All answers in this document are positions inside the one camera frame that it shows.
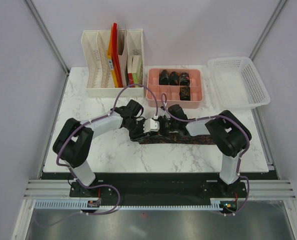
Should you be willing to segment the dark paisley necktie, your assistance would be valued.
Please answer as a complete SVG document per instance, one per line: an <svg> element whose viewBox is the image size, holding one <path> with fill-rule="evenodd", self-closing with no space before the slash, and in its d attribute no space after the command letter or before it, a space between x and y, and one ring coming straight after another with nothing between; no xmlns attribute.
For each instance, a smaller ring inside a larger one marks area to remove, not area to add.
<svg viewBox="0 0 297 240"><path fill-rule="evenodd" d="M167 136L154 135L144 137L138 141L141 145L150 144L183 144L183 145L216 145L210 135L203 134L197 136L180 135L179 133L171 133Z"/></svg>

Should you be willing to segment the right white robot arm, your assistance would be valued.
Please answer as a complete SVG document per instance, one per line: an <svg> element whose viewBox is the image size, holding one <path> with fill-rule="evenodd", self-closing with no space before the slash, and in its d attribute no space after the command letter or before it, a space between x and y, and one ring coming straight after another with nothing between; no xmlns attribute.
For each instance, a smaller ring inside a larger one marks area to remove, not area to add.
<svg viewBox="0 0 297 240"><path fill-rule="evenodd" d="M187 144L200 141L212 142L222 153L222 163L217 184L218 193L229 197L236 190L234 182L240 177L241 158L250 147L250 131L229 110L218 115L189 119L183 109L172 105L162 109L163 116L155 117L159 121L159 132L163 136L178 133Z"/></svg>

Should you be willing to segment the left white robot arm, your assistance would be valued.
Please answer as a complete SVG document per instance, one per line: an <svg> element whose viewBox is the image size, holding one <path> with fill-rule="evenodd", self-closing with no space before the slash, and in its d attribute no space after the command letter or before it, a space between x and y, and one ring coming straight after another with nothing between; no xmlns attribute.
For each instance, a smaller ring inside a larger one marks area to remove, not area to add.
<svg viewBox="0 0 297 240"><path fill-rule="evenodd" d="M57 154L56 163L67 167L81 184L81 191L88 197L98 192L96 175L87 162L92 140L120 128L133 131L138 126L137 118L144 108L135 100L126 106L116 107L107 114L85 122L68 119L56 138L52 150Z"/></svg>

